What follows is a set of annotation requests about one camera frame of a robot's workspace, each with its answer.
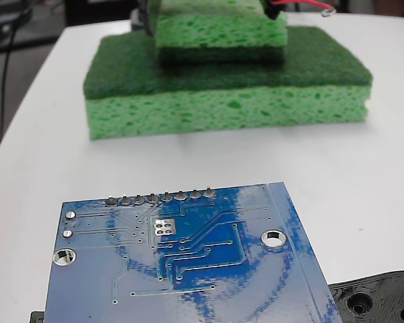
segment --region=silver solder pad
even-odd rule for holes
[[[154,232],[156,233],[156,236],[169,236],[171,234],[176,234],[175,220],[156,220],[154,223]]]

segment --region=white tabletop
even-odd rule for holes
[[[374,75],[362,124],[89,141],[82,84],[101,37],[67,28],[0,146],[0,322],[43,310],[63,201],[284,181],[328,283],[404,270],[404,19],[293,15]]]

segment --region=green scouring pad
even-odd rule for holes
[[[84,85],[92,139],[358,122],[372,76],[314,27],[289,27],[283,65],[161,68],[143,32],[102,40]]]
[[[162,0],[153,11],[163,63],[284,61],[286,16],[270,20],[257,0]]]

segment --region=stacked sponge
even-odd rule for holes
[[[285,14],[270,20],[257,1],[162,0],[151,20],[163,63],[284,60]]]
[[[195,45],[201,41],[199,32],[187,39],[175,34],[167,39],[162,34],[167,21],[162,19],[161,9],[155,40],[143,32],[102,40],[84,84],[92,139],[357,122],[366,116],[371,74],[318,28],[288,28],[284,64],[179,65],[170,63],[179,55],[189,58],[186,63],[195,57],[205,57],[201,60],[207,62],[221,56],[218,53],[222,51],[212,38],[206,40],[209,46]],[[188,28],[186,24],[174,24],[169,26]],[[230,40],[223,44],[237,46],[235,37]]]

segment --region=black 3d printed part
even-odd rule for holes
[[[329,288],[343,323],[404,323],[404,271]]]

